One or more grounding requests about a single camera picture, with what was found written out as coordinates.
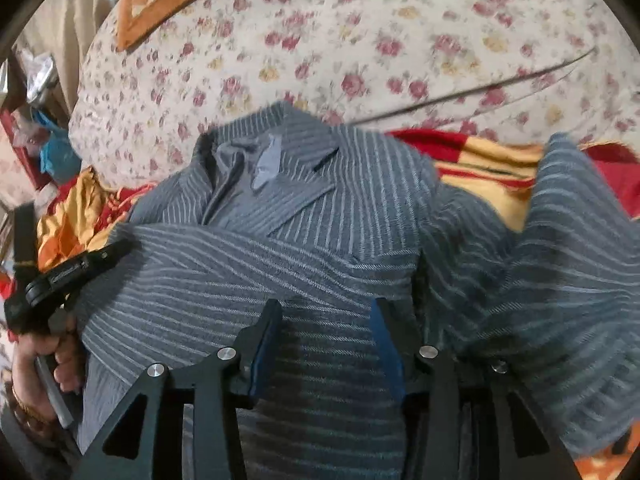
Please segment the metal screw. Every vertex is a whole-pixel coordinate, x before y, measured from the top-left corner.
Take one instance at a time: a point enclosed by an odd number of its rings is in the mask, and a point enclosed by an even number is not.
[[[433,359],[438,355],[438,349],[435,346],[425,345],[420,347],[420,355],[425,359]]]
[[[146,369],[146,374],[149,377],[159,377],[162,374],[164,374],[164,365],[161,365],[160,363],[151,365],[149,368]]]
[[[497,374],[505,374],[507,373],[507,371],[509,371],[509,366],[504,361],[498,361],[494,363],[493,365],[491,365],[491,368]]]
[[[218,359],[229,361],[229,359],[233,359],[234,357],[236,357],[236,350],[231,348],[231,346],[225,346],[218,350]]]

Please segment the gold bracelet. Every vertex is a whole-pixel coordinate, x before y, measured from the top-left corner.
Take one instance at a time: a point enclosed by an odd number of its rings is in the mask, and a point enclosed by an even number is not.
[[[51,424],[50,420],[47,420],[42,415],[40,415],[36,410],[34,410],[33,408],[30,408],[20,400],[20,397],[18,397],[18,395],[16,395],[15,393],[15,386],[13,384],[11,385],[11,391],[12,391],[12,394],[14,394],[15,402],[18,404],[18,406],[20,406],[20,409],[23,410],[26,415],[30,416],[31,418],[34,418],[41,424],[45,424],[45,425]]]

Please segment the blue gripper pad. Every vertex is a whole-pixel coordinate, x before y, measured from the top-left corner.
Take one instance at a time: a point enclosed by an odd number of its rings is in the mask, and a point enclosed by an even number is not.
[[[276,300],[269,300],[264,306],[262,315],[269,321],[251,367],[249,397],[254,402],[262,397],[276,360],[278,334],[282,325],[282,306]]]
[[[378,300],[371,303],[369,323],[391,395],[396,401],[402,402],[406,397],[402,359],[386,327]]]

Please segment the gray handle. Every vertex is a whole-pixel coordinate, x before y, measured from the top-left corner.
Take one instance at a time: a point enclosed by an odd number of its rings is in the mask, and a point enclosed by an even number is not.
[[[74,393],[64,394],[60,391],[59,384],[53,378],[53,370],[56,369],[56,366],[56,358],[53,355],[36,357],[35,367],[40,382],[47,391],[47,397],[49,397],[49,402],[58,416],[60,425],[68,430],[82,412],[82,397]]]

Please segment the mattress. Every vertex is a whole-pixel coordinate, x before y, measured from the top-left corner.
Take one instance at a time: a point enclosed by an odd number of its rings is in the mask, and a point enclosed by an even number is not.
[[[601,0],[196,0],[89,49],[70,138],[110,186],[161,180],[198,135],[277,100],[329,123],[640,148],[638,51]]]

